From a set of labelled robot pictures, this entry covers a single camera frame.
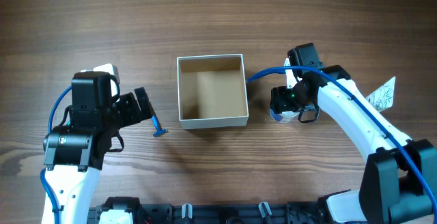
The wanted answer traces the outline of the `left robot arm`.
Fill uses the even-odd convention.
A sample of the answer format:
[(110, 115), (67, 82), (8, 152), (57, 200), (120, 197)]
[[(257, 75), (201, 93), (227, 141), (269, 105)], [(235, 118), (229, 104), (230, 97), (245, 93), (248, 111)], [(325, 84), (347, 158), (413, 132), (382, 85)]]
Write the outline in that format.
[(77, 72), (70, 90), (71, 105), (43, 142), (43, 223), (86, 223), (104, 155), (116, 151), (112, 139), (121, 128), (152, 118), (145, 89), (121, 94), (108, 72)]

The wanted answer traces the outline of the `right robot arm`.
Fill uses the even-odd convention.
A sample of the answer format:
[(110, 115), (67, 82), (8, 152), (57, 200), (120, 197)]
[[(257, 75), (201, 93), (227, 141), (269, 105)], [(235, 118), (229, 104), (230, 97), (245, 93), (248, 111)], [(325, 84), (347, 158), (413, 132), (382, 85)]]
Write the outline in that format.
[(358, 91), (341, 66), (281, 66), (258, 73), (296, 71), (292, 87), (272, 89), (274, 114), (313, 105), (349, 136), (365, 161), (361, 186), (334, 193), (322, 203), (331, 223), (405, 223), (436, 216), (436, 148), (394, 127)]

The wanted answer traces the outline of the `white lotion tube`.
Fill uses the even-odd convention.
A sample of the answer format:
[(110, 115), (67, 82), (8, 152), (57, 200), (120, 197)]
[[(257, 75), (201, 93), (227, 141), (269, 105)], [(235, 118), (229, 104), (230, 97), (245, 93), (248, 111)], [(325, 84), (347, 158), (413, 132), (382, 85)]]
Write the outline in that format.
[(366, 100), (376, 111), (381, 112), (393, 106), (395, 80), (394, 76), (366, 97)]

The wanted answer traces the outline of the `white cotton swab jar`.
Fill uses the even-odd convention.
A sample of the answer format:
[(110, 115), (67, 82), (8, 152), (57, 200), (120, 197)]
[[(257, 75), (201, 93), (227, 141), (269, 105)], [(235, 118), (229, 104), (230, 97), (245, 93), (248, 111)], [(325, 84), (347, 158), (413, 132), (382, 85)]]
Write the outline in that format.
[(296, 119), (298, 117), (298, 115), (299, 115), (299, 112), (286, 111), (286, 112), (276, 114), (272, 109), (270, 110), (271, 118), (280, 124), (290, 123), (291, 121)]

